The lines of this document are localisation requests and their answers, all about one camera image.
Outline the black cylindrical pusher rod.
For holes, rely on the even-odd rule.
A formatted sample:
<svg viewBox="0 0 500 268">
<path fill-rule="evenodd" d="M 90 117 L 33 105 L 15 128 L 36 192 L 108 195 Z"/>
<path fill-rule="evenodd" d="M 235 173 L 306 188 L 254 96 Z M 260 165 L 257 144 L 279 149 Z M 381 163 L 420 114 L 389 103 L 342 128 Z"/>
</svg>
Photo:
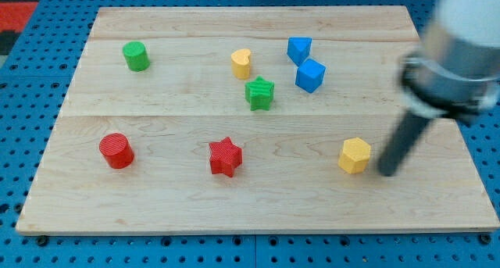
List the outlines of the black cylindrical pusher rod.
<svg viewBox="0 0 500 268">
<path fill-rule="evenodd" d="M 430 122 L 431 119 L 406 111 L 377 160 L 379 173 L 386 177 L 394 176 Z"/>
</svg>

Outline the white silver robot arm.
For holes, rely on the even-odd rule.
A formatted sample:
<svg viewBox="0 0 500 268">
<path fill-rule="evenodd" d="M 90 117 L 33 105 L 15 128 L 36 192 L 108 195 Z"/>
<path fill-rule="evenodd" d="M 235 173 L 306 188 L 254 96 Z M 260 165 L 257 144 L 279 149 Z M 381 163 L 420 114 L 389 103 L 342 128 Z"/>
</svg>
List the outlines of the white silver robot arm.
<svg viewBox="0 0 500 268">
<path fill-rule="evenodd" d="M 433 120 L 470 123 L 499 100 L 499 0 L 437 0 L 399 83 L 408 109 L 377 161 L 387 177 Z"/>
</svg>

